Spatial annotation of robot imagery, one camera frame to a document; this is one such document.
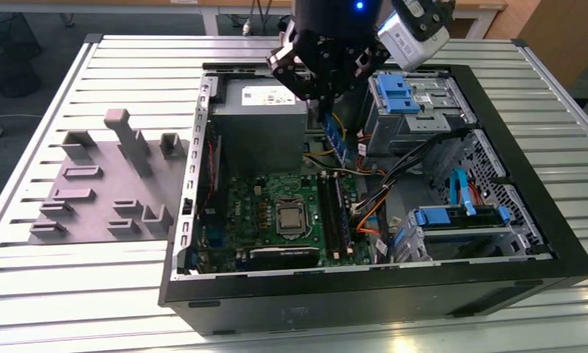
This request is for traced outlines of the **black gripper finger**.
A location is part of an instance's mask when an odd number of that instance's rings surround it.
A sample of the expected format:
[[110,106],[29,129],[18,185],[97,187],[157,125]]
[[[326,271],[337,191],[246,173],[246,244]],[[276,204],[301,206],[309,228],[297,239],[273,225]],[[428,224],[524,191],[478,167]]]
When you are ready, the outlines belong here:
[[290,42],[273,49],[266,58],[272,76],[300,100],[314,101],[312,106],[318,110],[330,110],[334,101],[326,54],[313,31],[294,31]]
[[329,70],[330,101],[326,109],[333,110],[334,102],[350,91],[354,91],[366,81],[373,72],[389,58],[389,52],[384,46],[369,46],[361,51],[342,52],[344,56],[337,60]]

